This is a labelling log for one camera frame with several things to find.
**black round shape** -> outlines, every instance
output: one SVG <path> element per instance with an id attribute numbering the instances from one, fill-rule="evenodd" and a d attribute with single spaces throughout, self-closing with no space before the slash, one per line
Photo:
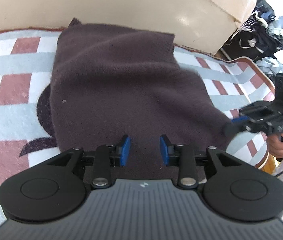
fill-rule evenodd
<path id="1" fill-rule="evenodd" d="M 241 222 L 283 214 L 283 182 L 254 167 L 219 168 L 205 183 L 203 198 L 216 213 Z"/>
<path id="2" fill-rule="evenodd" d="M 258 200 L 267 194 L 267 188 L 264 184 L 250 179 L 233 182 L 230 191 L 234 196 L 243 200 Z"/>
<path id="3" fill-rule="evenodd" d="M 58 191 L 58 184 L 51 179 L 31 179 L 21 187 L 24 196 L 32 199 L 44 199 Z"/>
<path id="4" fill-rule="evenodd" d="M 283 88 L 283 82 L 281 81 L 281 79 L 277 81 L 277 88 L 279 89 Z"/>
<path id="5" fill-rule="evenodd" d="M 82 180 L 61 166 L 32 167 L 0 186 L 0 205 L 8 218 L 46 222 L 76 210 L 86 197 Z"/>

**dark clothing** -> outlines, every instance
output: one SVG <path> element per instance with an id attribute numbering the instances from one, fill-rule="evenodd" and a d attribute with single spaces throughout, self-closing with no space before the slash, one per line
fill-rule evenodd
<path id="1" fill-rule="evenodd" d="M 173 56 L 173 34 L 113 25 L 73 22 L 58 39 L 51 79 L 51 112 L 57 144 L 95 150 L 132 139 L 125 168 L 113 178 L 176 178 L 159 150 L 161 134 L 172 143 L 214 145 L 230 122 L 216 109 L 197 73 L 180 69 Z"/>

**pile of clothes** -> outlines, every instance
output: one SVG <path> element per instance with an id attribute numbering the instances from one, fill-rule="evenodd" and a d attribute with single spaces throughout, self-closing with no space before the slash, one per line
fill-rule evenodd
<path id="1" fill-rule="evenodd" d="M 233 60 L 246 56 L 271 79 L 283 73 L 283 16 L 275 16 L 265 0 L 257 0 L 248 20 L 222 46 L 221 51 Z"/>

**silver screw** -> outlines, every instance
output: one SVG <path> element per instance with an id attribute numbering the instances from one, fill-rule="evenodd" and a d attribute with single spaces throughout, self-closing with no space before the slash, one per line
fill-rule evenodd
<path id="1" fill-rule="evenodd" d="M 105 186 L 108 184 L 108 180 L 105 178 L 95 178 L 93 179 L 93 184 L 96 186 Z"/>
<path id="2" fill-rule="evenodd" d="M 193 186 L 196 184 L 196 180 L 194 178 L 182 178 L 180 183 L 184 186 Z"/>

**checkered blanket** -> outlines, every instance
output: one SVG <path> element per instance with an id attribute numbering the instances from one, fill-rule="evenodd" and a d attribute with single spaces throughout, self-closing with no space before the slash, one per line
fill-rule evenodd
<path id="1" fill-rule="evenodd" d="M 59 34 L 37 30 L 0 34 L 0 185 L 59 154 L 52 137 L 49 87 L 45 89 Z M 246 104 L 274 99 L 273 85 L 247 58 L 224 62 L 179 47 L 174 56 L 181 68 L 200 74 L 214 105 L 230 118 L 237 117 L 238 108 Z M 267 157 L 265 136 L 242 133 L 227 151 L 260 166 Z M 0 208 L 0 224 L 4 220 Z"/>

